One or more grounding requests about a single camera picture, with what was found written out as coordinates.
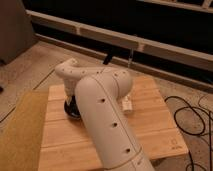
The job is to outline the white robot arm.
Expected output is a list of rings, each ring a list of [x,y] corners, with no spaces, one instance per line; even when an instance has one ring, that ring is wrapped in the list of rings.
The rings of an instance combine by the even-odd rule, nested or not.
[[[132,89],[127,70],[79,67],[71,58],[55,73],[64,81],[67,101],[75,97],[104,171],[155,171],[118,104]]]

